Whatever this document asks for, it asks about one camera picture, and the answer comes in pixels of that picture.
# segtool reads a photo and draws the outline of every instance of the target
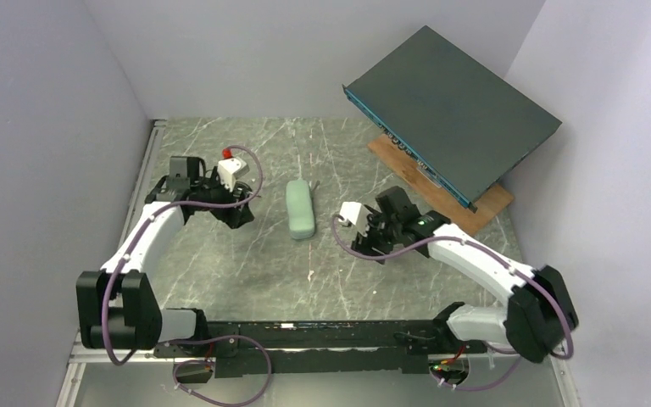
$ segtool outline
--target gray wall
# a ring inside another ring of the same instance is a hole
[[[354,116],[350,83],[429,25],[504,75],[544,0],[86,0],[150,117]]]
[[[0,406],[53,405],[149,123],[78,0],[0,0]]]
[[[580,314],[584,405],[651,405],[651,1],[548,0],[507,79],[564,121],[508,186]]]

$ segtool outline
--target wooden block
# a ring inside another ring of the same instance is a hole
[[[368,148],[397,176],[408,182],[408,185],[419,193],[435,211],[446,215],[471,236],[513,202],[513,195],[505,191],[500,184],[495,184],[476,201],[478,210],[472,213],[463,208],[450,192],[436,186],[422,175],[418,171],[418,164],[415,160],[404,151],[399,150],[385,134],[369,142]]]

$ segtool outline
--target marble tabletop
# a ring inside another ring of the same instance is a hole
[[[255,221],[236,230],[209,214],[188,221],[150,277],[161,306],[200,308],[212,321],[272,321],[429,319],[454,301],[497,305],[455,269],[415,252],[379,265],[336,245],[329,226],[343,201],[375,205],[376,194],[401,186],[421,212],[430,209],[368,150],[378,135],[367,119],[169,120],[151,186],[167,173],[171,155],[200,156],[212,167],[229,144],[256,152],[265,181],[251,203]],[[251,167],[246,181],[255,185]],[[297,242],[288,234],[285,191],[300,176],[320,184],[317,232]],[[354,235],[341,233],[347,241]],[[520,260],[507,211],[476,238]]]

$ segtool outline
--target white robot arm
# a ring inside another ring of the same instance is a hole
[[[446,321],[458,340],[509,344],[526,359],[539,362],[577,326],[570,295],[554,268],[537,270],[509,259],[477,242],[437,212],[421,215],[400,187],[379,194],[376,202],[380,211],[356,202],[342,205],[337,220],[353,226],[358,233],[346,250],[363,259],[383,262],[405,251],[391,254],[395,244],[414,245],[413,249],[426,257],[461,271],[503,305],[484,308],[457,303],[451,307]],[[528,281],[545,287],[547,293],[533,289]],[[567,326],[561,323],[553,301]]]
[[[85,346],[145,349],[171,339],[194,337],[205,329],[200,310],[160,309],[147,277],[153,275],[173,237],[196,212],[209,211],[231,229],[253,220],[247,203],[232,205],[251,193],[251,188],[239,181],[248,173],[248,165],[231,157],[230,151],[227,155],[210,176],[198,157],[171,157],[169,174],[148,194],[140,219],[121,247],[99,271],[81,273],[76,294]],[[111,280],[109,291],[107,282]],[[107,346],[102,339],[103,299],[118,295],[124,306],[108,307],[111,343]]]

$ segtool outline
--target purple cable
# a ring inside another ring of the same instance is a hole
[[[510,377],[510,375],[513,374],[513,372],[518,367],[518,365],[520,365],[521,361],[523,361],[523,358],[518,358],[517,360],[515,360],[515,362],[513,362],[513,365],[511,365],[508,368],[508,370],[498,380],[496,380],[495,382],[492,382],[492,383],[488,383],[488,384],[483,385],[483,386],[461,387],[461,386],[456,386],[456,385],[450,384],[448,382],[443,382],[442,384],[452,388],[453,390],[459,390],[461,392],[484,392],[486,390],[490,390],[492,388],[500,386],[501,384],[503,384],[503,382],[508,380],[508,377]],[[433,379],[435,379],[436,382],[438,382],[438,384],[441,384],[441,382],[440,382],[441,379],[439,379],[436,375],[434,375],[432,371],[431,371],[431,377]]]
[[[359,259],[365,259],[365,260],[388,260],[388,259],[393,259],[401,254],[405,254],[411,250],[414,250],[416,248],[419,248],[420,246],[424,246],[428,243],[432,242],[438,242],[438,241],[450,241],[450,242],[463,242],[463,239],[460,237],[454,237],[454,236],[431,236],[427,237],[423,240],[420,240],[416,243],[413,243],[409,246],[406,246],[405,248],[401,248],[400,250],[397,250],[395,252],[389,253],[389,254],[383,254],[380,256],[369,256],[367,254],[361,254],[356,252],[355,250],[352,250],[351,248],[348,247],[348,245],[341,239],[340,236],[338,236],[338,231],[337,231],[337,225],[338,221],[343,220],[343,217],[340,216],[339,214],[333,215],[332,222],[331,222],[331,231],[333,232],[333,237],[336,239],[336,243],[348,252],[349,254],[352,254],[353,256],[359,258]],[[510,269],[510,264],[508,264],[507,261],[505,261],[503,258],[501,258],[498,254],[493,252],[488,246],[483,246],[480,243],[473,242],[471,240],[466,240],[464,242],[465,245],[471,246],[472,248],[476,248],[483,252],[484,254],[487,254],[490,256],[492,259],[497,261],[502,267],[505,269]],[[548,301],[551,307],[553,307],[553,310],[555,311],[555,314],[558,316],[558,321],[560,322],[561,327],[563,328],[563,333],[565,334],[565,343],[567,343],[567,349],[565,351],[565,354],[556,354],[555,352],[551,352],[550,354],[557,359],[561,360],[567,360],[572,358],[574,354],[574,349],[573,349],[573,342],[572,342],[572,335],[570,333],[570,326],[568,325],[567,320],[565,319],[565,314],[563,313],[563,310],[560,308],[558,305],[558,302],[555,301],[555,298],[548,293],[548,290],[543,288],[540,284],[537,282],[533,281],[530,277],[526,276],[525,274],[521,273],[519,270],[513,270],[513,274],[515,276],[518,276],[520,279],[531,285],[533,288],[535,288],[545,299]]]
[[[202,395],[199,392],[195,392],[191,390],[190,388],[182,385],[180,382],[178,382],[178,377],[176,376],[176,373],[178,370],[185,366],[185,365],[195,365],[195,364],[205,364],[206,362],[202,360],[187,360],[185,362],[181,362],[178,365],[175,366],[173,369],[173,383],[180,389],[183,390],[184,392],[192,395],[193,397],[197,399],[201,399],[205,401],[206,403],[211,403],[218,405],[220,407],[243,407],[244,405],[249,405],[252,402],[256,401],[260,396],[265,393],[265,390],[268,388],[270,385],[270,381],[273,380],[273,365],[270,362],[270,356],[268,355],[268,352],[265,351],[265,348],[263,345],[260,343],[256,342],[250,337],[244,337],[243,335],[224,335],[223,337],[213,337],[211,339],[205,339],[203,341],[188,341],[188,340],[181,340],[181,339],[176,339],[173,341],[166,341],[168,344],[176,344],[176,345],[207,345],[209,343],[214,343],[214,342],[219,342],[219,341],[225,341],[227,339],[241,339],[247,342],[250,342],[253,346],[255,346],[263,356],[265,356],[265,363],[268,365],[268,370],[266,371],[266,378],[265,378],[265,383],[263,383],[263,387],[258,390],[258,392],[250,399],[246,401],[242,401],[240,403],[223,403],[217,400],[209,399],[208,397]]]
[[[234,146],[228,146],[227,148],[233,148],[236,150],[242,150],[246,152],[248,155],[251,156],[253,159],[253,162],[256,164],[256,168],[258,169],[259,173],[259,184],[256,187],[256,190],[251,193],[250,196],[246,197],[242,201],[238,201],[235,203],[203,203],[203,202],[192,202],[192,201],[176,201],[169,203],[165,206],[162,206],[155,212],[153,212],[153,215],[151,218],[146,219],[141,224],[141,227],[138,228],[136,231],[136,234],[133,236],[133,239],[131,239],[131,242],[129,243],[128,247],[126,247],[126,250],[124,252],[124,257],[119,259],[118,264],[116,265],[114,272],[111,273],[111,277],[108,279],[108,283],[106,284],[106,291],[103,293],[103,302],[101,303],[101,327],[103,330],[103,347],[106,348],[106,354],[108,355],[108,358],[114,363],[114,365],[121,366],[125,362],[128,361],[128,359],[133,356],[133,354],[136,352],[135,349],[132,349],[122,360],[119,360],[116,355],[114,354],[114,346],[111,343],[111,335],[109,332],[109,299],[111,298],[111,292],[114,290],[114,285],[116,283],[116,278],[119,276],[123,268],[125,267],[126,256],[130,256],[131,253],[133,253],[133,250],[136,248],[136,245],[138,244],[138,241],[141,240],[141,237],[143,237],[143,234],[146,232],[146,229],[153,223],[153,220],[157,218],[159,215],[163,214],[168,209],[179,207],[179,206],[195,206],[198,208],[206,208],[206,209],[227,209],[227,208],[236,208],[239,206],[242,206],[244,204],[247,204],[250,202],[252,199],[256,198],[260,192],[261,187],[263,187],[263,168],[261,168],[260,161],[258,160],[258,157],[256,157],[256,154],[251,151],[249,148],[244,147],[244,146],[239,146],[239,145],[234,145]]]

